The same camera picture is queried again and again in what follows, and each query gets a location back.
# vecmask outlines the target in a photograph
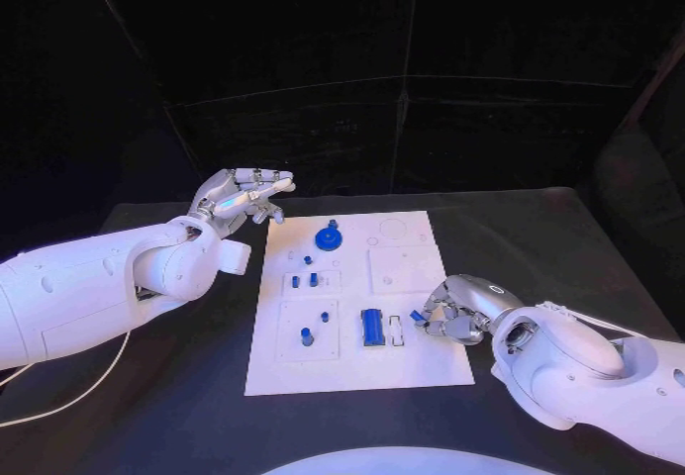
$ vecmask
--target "small blue piece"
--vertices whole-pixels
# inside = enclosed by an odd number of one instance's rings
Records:
[[[420,314],[416,310],[411,311],[410,317],[411,317],[417,322],[426,322],[426,319],[421,317],[421,314]]]
[[[330,220],[329,226],[317,232],[315,243],[320,250],[336,250],[341,247],[343,235],[341,234],[336,220]]]
[[[364,346],[382,346],[385,336],[382,334],[382,314],[378,309],[361,311],[361,323],[364,326]]]
[[[305,327],[300,331],[300,334],[303,336],[303,345],[312,346],[312,343],[315,342],[315,336],[312,335],[310,329]]]

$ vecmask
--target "white board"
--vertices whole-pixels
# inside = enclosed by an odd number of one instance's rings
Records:
[[[323,251],[315,235],[330,219],[339,223],[342,246]],[[317,287],[310,287],[313,272]],[[426,212],[271,222],[245,395],[475,384],[465,347],[417,331],[410,318],[444,279]],[[384,346],[364,346],[365,309],[382,312]],[[401,346],[392,345],[391,316],[400,316]],[[315,336],[312,346],[302,344],[303,327]]]

